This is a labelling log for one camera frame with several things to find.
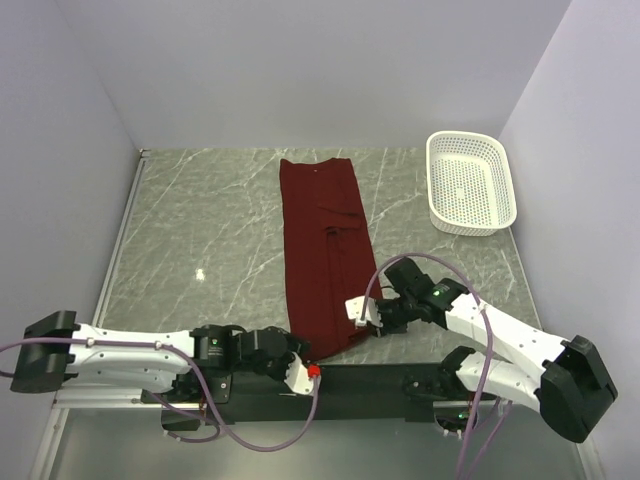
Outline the dark red t-shirt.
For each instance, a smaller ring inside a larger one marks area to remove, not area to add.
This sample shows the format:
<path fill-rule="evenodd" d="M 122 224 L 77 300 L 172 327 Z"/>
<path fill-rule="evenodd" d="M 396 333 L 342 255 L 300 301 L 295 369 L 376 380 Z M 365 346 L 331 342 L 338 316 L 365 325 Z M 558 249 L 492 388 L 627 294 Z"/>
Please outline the dark red t-shirt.
<path fill-rule="evenodd" d="M 352 162 L 280 162 L 285 296 L 291 332 L 317 362 L 370 336 L 345 302 L 365 293 L 377 266 Z"/>

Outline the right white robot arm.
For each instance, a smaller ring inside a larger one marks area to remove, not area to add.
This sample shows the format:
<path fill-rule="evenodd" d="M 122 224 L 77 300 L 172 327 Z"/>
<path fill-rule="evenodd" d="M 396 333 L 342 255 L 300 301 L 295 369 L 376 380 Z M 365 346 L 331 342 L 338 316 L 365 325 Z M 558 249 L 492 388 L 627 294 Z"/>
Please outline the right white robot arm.
<path fill-rule="evenodd" d="M 462 277 L 434 282 L 410 255 L 397 256 L 380 270 L 393 299 L 358 300 L 358 326 L 379 335 L 402 331 L 416 320 L 434 323 L 485 347 L 459 348 L 442 365 L 439 387 L 460 399 L 483 391 L 538 412 L 557 434 L 584 442 L 618 397 L 596 346 L 577 335 L 567 340 L 530 326 L 482 300 Z"/>

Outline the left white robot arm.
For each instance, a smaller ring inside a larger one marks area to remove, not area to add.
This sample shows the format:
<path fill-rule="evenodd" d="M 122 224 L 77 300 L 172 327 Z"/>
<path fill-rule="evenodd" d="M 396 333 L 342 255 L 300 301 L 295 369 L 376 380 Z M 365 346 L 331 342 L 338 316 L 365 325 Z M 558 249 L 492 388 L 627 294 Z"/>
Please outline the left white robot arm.
<path fill-rule="evenodd" d="M 13 372 L 16 393 L 56 392 L 66 383 L 138 388 L 186 402 L 216 379 L 253 372 L 309 395 L 320 375 L 303 361 L 308 344 L 278 327 L 205 325 L 175 332 L 133 332 L 80 324 L 58 311 L 28 326 Z"/>

